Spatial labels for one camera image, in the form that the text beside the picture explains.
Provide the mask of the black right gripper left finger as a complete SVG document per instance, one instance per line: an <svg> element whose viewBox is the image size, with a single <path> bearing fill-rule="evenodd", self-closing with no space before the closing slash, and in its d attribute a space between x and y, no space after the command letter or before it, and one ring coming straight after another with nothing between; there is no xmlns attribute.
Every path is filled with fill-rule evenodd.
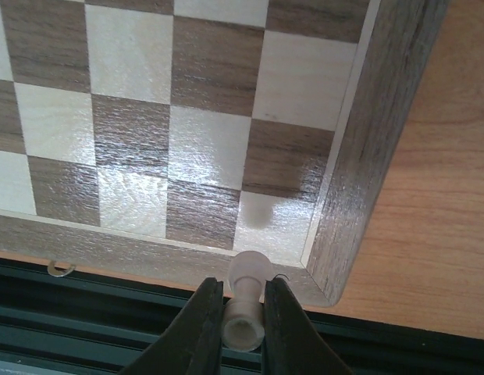
<svg viewBox="0 0 484 375"><path fill-rule="evenodd" d="M220 374L223 282L206 278L159 339L121 374Z"/></svg>

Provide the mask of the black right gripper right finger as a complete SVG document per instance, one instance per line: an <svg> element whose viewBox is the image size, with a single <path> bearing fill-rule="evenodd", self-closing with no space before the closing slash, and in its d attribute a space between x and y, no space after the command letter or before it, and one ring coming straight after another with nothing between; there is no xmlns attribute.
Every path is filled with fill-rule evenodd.
<svg viewBox="0 0 484 375"><path fill-rule="evenodd" d="M265 284L264 319L264 374L353 373L322 340L282 277Z"/></svg>

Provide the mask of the white chess rook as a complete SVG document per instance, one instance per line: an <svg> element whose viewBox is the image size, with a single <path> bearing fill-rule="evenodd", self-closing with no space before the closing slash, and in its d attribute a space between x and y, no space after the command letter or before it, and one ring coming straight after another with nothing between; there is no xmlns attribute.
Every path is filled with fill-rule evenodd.
<svg viewBox="0 0 484 375"><path fill-rule="evenodd" d="M222 319L222 342L238 352L258 348L265 338L260 298L273 275L269 259L256 251L238 253L230 262L228 283L233 297L226 303Z"/></svg>

